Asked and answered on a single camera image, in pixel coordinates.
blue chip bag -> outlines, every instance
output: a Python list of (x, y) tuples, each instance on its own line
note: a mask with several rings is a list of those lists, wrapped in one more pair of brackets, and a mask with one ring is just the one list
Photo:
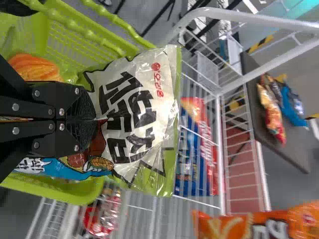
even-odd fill
[[(181, 124), (212, 141), (205, 106), (200, 98), (181, 98)], [(181, 127), (174, 193), (180, 196), (216, 195), (217, 153), (209, 140)]]

red logo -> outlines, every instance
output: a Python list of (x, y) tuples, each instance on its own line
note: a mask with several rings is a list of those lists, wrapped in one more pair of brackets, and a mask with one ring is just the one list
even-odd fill
[(160, 69), (160, 64), (159, 63), (153, 63), (152, 64), (152, 70), (153, 71), (158, 71)]
[(306, 225), (313, 226), (313, 225), (316, 224), (316, 220), (315, 220), (314, 217), (313, 217), (310, 213), (308, 213), (308, 212), (305, 212), (305, 213), (303, 214), (303, 220), (304, 220), (304, 223), (305, 223)]
[(160, 76), (160, 64), (158, 62), (155, 62), (152, 64), (152, 70), (154, 72), (154, 84), (156, 87), (156, 93), (158, 94), (158, 97), (164, 97), (164, 92), (161, 89), (161, 76)]

metal wire rack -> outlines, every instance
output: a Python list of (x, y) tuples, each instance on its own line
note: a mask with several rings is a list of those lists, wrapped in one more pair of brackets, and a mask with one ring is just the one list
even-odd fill
[[(234, 27), (210, 42), (204, 42), (186, 28), (191, 20), (200, 16), (228, 20)], [(296, 45), (243, 76), (239, 59), (243, 47), (233, 34), (246, 22), (291, 31), (266, 45), (264, 50), (288, 38), (292, 38)], [(200, 196), (200, 191), (207, 193), (207, 187), (200, 187), (199, 182), (196, 183), (195, 195), (188, 197), (176, 193), (171, 198), (156, 198), (129, 190), (121, 191), (117, 228), (102, 238), (194, 238), (190, 216), (193, 209), (212, 216), (270, 210), (261, 147), (254, 139), (245, 83), (319, 45), (314, 34), (304, 42), (298, 40), (296, 35), (300, 31), (318, 33), (319, 24), (209, 7), (193, 10), (182, 18), (165, 36), (163, 44), (184, 46), (180, 94), (182, 97), (204, 99), (212, 139), (196, 133), (193, 124), (189, 127), (188, 117), (180, 119), (180, 136), (188, 132), (201, 137), (216, 148), (216, 172), (212, 172), (212, 175), (217, 177), (218, 194), (212, 195), (208, 192), (209, 196)], [(221, 56), (216, 47), (211, 47), (223, 36), (227, 41), (226, 58)], [(107, 204), (108, 200), (99, 197), (93, 207), (99, 203)], [(27, 239), (99, 238), (82, 234), (81, 221), (86, 208), (85, 206), (79, 209), (77, 206), (42, 199)], [(35, 225), (45, 210), (48, 210), (47, 217), (38, 232)]]

metal screw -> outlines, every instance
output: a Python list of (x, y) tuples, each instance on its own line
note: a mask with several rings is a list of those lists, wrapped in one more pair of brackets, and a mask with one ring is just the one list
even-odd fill
[(33, 145), (33, 147), (34, 147), (34, 148), (39, 148), (39, 147), (40, 147), (39, 142), (35, 142), (34, 145)]
[(12, 110), (13, 110), (13, 111), (18, 111), (19, 108), (20, 108), (20, 106), (19, 106), (17, 103), (14, 103), (14, 104), (12, 105)]
[(39, 97), (39, 96), (40, 96), (40, 91), (38, 91), (38, 90), (34, 91), (34, 95), (35, 95), (36, 97)]
[(61, 131), (64, 131), (64, 129), (65, 129), (65, 125), (64, 125), (63, 123), (61, 123), (61, 124), (60, 124), (60, 130), (61, 130)]
[(13, 127), (12, 133), (13, 133), (14, 135), (17, 135), (17, 134), (20, 133), (20, 129), (19, 129), (18, 127)]
[(61, 116), (64, 115), (64, 109), (63, 109), (63, 108), (61, 108), (61, 109), (59, 110), (59, 115), (61, 115)]

gray floor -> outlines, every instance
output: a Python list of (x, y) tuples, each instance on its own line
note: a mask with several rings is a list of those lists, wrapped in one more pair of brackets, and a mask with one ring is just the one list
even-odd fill
[[(65, 1), (76, 9), (80, 8), (83, 12), (87, 12), (89, 15), (92, 14), (80, 6), (78, 0)], [(111, 7), (110, 11), (115, 9), (118, 2), (119, 0), (114, 0), (114, 6)], [(119, 16), (132, 24), (137, 32), (142, 32), (163, 4), (163, 1), (155, 0), (127, 0), (119, 12)], [(178, 21), (180, 10), (181, 1), (177, 0), (170, 21), (167, 21), (167, 11), (145, 36), (145, 39), (157, 44), (160, 35), (163, 32), (167, 32), (173, 23)], [(312, 148), (317, 160), (311, 162), (312, 172), (305, 175), (263, 147), (269, 194), (273, 209), (284, 209), (309, 200), (319, 199), (319, 173), (317, 173), (317, 169), (319, 169), (319, 142), (314, 143)], [(39, 197), (10, 191), (0, 207), (1, 239), (24, 238), (39, 201)]]

